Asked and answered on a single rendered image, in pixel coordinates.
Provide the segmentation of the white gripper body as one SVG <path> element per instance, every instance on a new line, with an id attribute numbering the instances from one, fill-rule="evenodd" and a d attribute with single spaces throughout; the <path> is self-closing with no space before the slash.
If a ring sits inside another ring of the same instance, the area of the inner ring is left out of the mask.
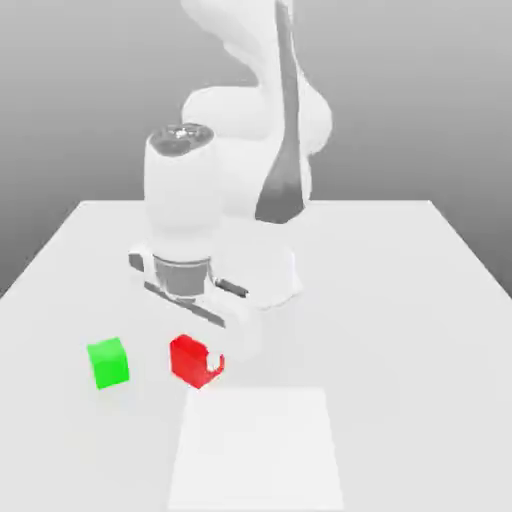
<path id="1" fill-rule="evenodd" d="M 194 300 L 171 297 L 159 286 L 144 282 L 144 287 L 186 311 L 182 333 L 189 334 L 206 346 L 210 353 L 223 355 L 226 361 L 246 361 L 256 356 L 262 345 L 259 313 L 246 300 L 206 285 L 206 293 Z"/>

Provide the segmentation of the small red cube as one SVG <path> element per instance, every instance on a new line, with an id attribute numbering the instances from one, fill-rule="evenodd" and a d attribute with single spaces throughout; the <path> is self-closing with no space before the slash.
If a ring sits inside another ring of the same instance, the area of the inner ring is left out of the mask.
<path id="1" fill-rule="evenodd" d="M 219 355 L 218 364 L 210 368 L 207 347 L 186 334 L 181 334 L 170 342 L 169 352 L 172 373 L 196 389 L 210 383 L 225 368 L 223 354 Z"/>

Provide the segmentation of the small green cube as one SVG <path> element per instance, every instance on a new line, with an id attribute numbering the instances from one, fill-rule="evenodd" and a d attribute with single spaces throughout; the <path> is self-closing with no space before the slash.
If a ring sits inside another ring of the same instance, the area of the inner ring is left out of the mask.
<path id="1" fill-rule="evenodd" d="M 126 351 L 118 337 L 88 344 L 87 353 L 99 390 L 130 379 Z"/>

